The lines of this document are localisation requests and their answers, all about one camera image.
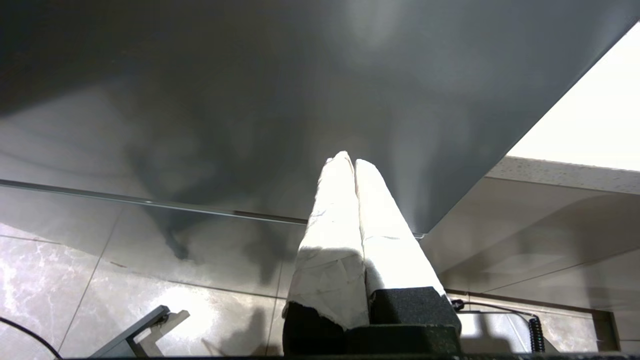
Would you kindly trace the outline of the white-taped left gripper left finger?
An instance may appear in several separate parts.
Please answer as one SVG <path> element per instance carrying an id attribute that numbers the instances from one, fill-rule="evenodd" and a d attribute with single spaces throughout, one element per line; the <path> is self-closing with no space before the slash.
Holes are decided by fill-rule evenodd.
<path id="1" fill-rule="evenodd" d="M 283 309 L 285 356 L 345 354 L 370 325 L 355 168 L 346 151 L 324 163 Z"/>

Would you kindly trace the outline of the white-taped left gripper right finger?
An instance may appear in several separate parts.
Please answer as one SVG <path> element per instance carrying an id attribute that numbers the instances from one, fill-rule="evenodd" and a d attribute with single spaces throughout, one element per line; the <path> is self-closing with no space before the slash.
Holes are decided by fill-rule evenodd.
<path id="1" fill-rule="evenodd" d="M 347 333 L 350 354 L 455 354 L 462 324 L 382 174 L 355 164 L 369 321 Z"/>

